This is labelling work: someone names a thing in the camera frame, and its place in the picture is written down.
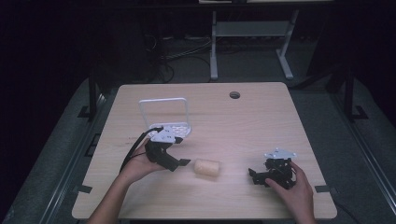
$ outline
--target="hand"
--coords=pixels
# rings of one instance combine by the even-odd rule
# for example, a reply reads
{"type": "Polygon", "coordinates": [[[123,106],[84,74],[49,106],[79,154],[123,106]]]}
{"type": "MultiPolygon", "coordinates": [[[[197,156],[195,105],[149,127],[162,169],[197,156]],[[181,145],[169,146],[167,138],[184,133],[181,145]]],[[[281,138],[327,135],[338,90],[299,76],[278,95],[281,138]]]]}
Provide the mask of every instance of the hand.
{"type": "Polygon", "coordinates": [[[296,184],[291,189],[282,188],[270,178],[265,179],[265,182],[282,198],[297,223],[316,223],[314,192],[304,171],[294,162],[291,162],[290,165],[296,172],[296,184]]]}
{"type": "Polygon", "coordinates": [[[128,188],[137,180],[154,171],[164,170],[159,164],[149,161],[145,150],[146,139],[135,151],[133,157],[124,166],[121,173],[113,181],[105,197],[96,207],[88,223],[116,223],[122,202],[128,188]]]}
{"type": "Polygon", "coordinates": [[[133,158],[126,163],[125,167],[120,172],[118,178],[126,181],[128,185],[131,185],[135,181],[143,178],[144,176],[154,172],[164,170],[164,168],[154,162],[149,161],[149,158],[145,154],[145,144],[147,143],[148,139],[138,147],[134,153],[133,158]]]}

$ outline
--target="forearm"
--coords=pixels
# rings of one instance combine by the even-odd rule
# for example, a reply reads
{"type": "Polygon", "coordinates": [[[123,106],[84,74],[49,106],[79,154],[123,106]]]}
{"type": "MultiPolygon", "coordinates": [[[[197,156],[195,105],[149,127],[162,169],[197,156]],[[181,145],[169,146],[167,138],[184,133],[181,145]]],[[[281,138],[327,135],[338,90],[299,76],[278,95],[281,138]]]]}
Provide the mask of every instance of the forearm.
{"type": "Polygon", "coordinates": [[[116,223],[129,186],[129,183],[118,176],[88,219],[88,223],[116,223]]]}
{"type": "Polygon", "coordinates": [[[315,217],[310,215],[297,217],[295,221],[297,224],[317,224],[315,217]]]}

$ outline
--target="cable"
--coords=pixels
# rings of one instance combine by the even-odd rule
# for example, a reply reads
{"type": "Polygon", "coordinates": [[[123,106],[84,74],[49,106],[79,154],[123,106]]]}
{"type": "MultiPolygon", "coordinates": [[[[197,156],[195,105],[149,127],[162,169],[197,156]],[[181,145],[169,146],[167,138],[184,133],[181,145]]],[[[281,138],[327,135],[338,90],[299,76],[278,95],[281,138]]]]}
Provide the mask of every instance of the cable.
{"type": "Polygon", "coordinates": [[[137,155],[134,155],[134,156],[131,157],[131,159],[133,159],[133,158],[135,158],[135,157],[137,157],[137,156],[141,156],[141,155],[143,155],[143,154],[146,154],[146,152],[142,152],[142,153],[139,153],[139,154],[137,154],[137,155]]]}
{"type": "Polygon", "coordinates": [[[179,59],[189,59],[189,58],[198,59],[198,60],[206,63],[207,66],[209,66],[209,69],[210,69],[210,63],[207,60],[205,60],[205,59],[203,59],[201,57],[198,57],[198,56],[183,56],[183,57],[179,57],[179,58],[170,60],[170,62],[175,61],[175,60],[179,60],[179,59]]]}
{"type": "Polygon", "coordinates": [[[146,51],[152,52],[157,47],[157,38],[154,35],[145,35],[145,37],[151,37],[154,40],[153,46],[150,49],[146,49],[146,51]]]}
{"type": "Polygon", "coordinates": [[[128,161],[135,157],[132,154],[134,154],[134,151],[137,149],[137,146],[139,146],[139,144],[143,141],[143,139],[146,137],[146,135],[148,135],[149,133],[156,131],[156,132],[160,132],[163,130],[163,127],[161,128],[152,128],[149,129],[148,131],[142,133],[140,135],[140,137],[136,140],[136,142],[134,143],[134,145],[131,147],[131,149],[129,150],[128,154],[126,155],[124,161],[122,162],[121,168],[120,168],[120,172],[122,171],[122,169],[124,168],[124,166],[126,165],[126,163],[128,163],[128,161]]]}
{"type": "Polygon", "coordinates": [[[170,69],[171,70],[171,76],[168,79],[165,79],[165,74],[161,71],[161,69],[158,70],[158,79],[163,83],[169,83],[175,76],[175,69],[169,65],[169,64],[160,64],[165,67],[165,69],[170,69]]]}
{"type": "Polygon", "coordinates": [[[190,42],[194,42],[194,43],[202,43],[202,42],[205,42],[207,39],[210,40],[210,37],[208,37],[208,36],[201,36],[201,37],[186,36],[184,39],[187,41],[190,41],[190,42]]]}
{"type": "Polygon", "coordinates": [[[343,205],[341,205],[339,202],[337,202],[335,199],[333,199],[335,206],[341,208],[342,210],[344,210],[344,212],[346,212],[356,223],[361,224],[361,222],[359,222],[355,216],[353,216],[353,214],[347,210],[343,205]]]}
{"type": "Polygon", "coordinates": [[[201,50],[204,50],[204,49],[208,48],[211,43],[212,43],[212,40],[209,38],[209,40],[206,43],[204,43],[202,46],[199,46],[199,47],[194,48],[194,49],[189,49],[187,51],[184,51],[184,52],[181,52],[181,53],[178,53],[178,54],[169,55],[169,56],[162,56],[162,57],[160,57],[160,59],[175,59],[175,58],[183,57],[183,56],[186,56],[186,55],[189,55],[189,54],[197,53],[197,52],[199,52],[201,50]]]}
{"type": "Polygon", "coordinates": [[[220,48],[218,48],[217,52],[220,53],[220,54],[235,54],[235,53],[238,53],[238,52],[244,50],[244,48],[241,46],[241,44],[234,43],[233,41],[230,41],[230,40],[227,40],[227,39],[224,39],[224,40],[222,40],[222,41],[228,43],[228,46],[227,46],[226,49],[220,49],[220,48]],[[238,49],[232,50],[233,45],[234,45],[234,46],[237,46],[238,49]]]}

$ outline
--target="wooden table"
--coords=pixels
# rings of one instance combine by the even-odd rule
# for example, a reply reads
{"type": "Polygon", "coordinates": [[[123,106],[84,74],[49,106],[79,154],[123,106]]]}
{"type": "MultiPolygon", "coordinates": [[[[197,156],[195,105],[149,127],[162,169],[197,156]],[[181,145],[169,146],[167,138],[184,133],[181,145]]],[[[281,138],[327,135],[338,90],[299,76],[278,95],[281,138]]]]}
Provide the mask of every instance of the wooden table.
{"type": "MultiPolygon", "coordinates": [[[[191,134],[168,153],[191,162],[132,184],[120,218],[289,218],[275,192],[253,185],[248,175],[248,168],[265,172],[263,154],[276,147],[298,154],[293,160],[305,170],[313,187],[326,185],[283,83],[126,85],[119,89],[83,182],[92,191],[79,193],[73,217],[90,216],[119,173],[131,145],[147,130],[139,100],[173,97],[184,97],[189,103],[191,134]],[[232,91],[238,91],[240,98],[232,99],[232,91]],[[197,175],[193,171],[196,159],[220,161],[219,176],[197,175]]],[[[146,112],[148,121],[184,121],[174,120],[184,118],[184,108],[179,105],[160,103],[146,112]]],[[[315,192],[314,202],[316,218],[336,216],[329,192],[315,192]]]]}

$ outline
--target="gray floor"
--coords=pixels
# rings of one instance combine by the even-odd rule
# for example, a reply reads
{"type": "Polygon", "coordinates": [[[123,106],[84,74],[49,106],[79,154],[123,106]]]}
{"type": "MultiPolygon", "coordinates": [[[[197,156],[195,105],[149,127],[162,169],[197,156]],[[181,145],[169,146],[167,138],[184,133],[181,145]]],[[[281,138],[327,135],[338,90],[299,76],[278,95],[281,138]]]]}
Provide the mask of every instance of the gray floor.
{"type": "MultiPolygon", "coordinates": [[[[237,52],[219,54],[218,82],[279,81],[288,86],[301,82],[305,78],[315,43],[290,44],[287,58],[295,78],[286,80],[275,53],[281,41],[243,40],[234,46],[237,52]]],[[[165,44],[169,46],[170,54],[199,45],[191,41],[173,40],[165,44]]],[[[207,62],[209,59],[208,52],[194,56],[207,62]]],[[[169,64],[175,70],[171,83],[209,80],[209,66],[202,60],[190,57],[169,64]]],[[[324,78],[303,91],[290,91],[333,199],[340,204],[335,219],[321,220],[319,223],[354,223],[349,214],[360,223],[396,223],[396,216],[378,185],[370,162],[362,153],[364,146],[369,147],[389,183],[396,186],[396,164],[393,162],[393,158],[396,158],[396,130],[358,81],[354,102],[363,107],[369,119],[350,123],[339,106],[342,92],[335,95],[327,93],[324,90],[326,81],[324,78]]],[[[116,93],[117,89],[114,89],[98,101],[98,114],[93,122],[88,122],[87,119],[78,118],[79,110],[88,104],[88,81],[81,84],[12,205],[9,219],[4,223],[84,223],[71,216],[78,186],[91,161],[91,157],[84,154],[91,148],[92,139],[102,131],[116,93]]],[[[232,223],[294,222],[259,220],[232,223]]]]}

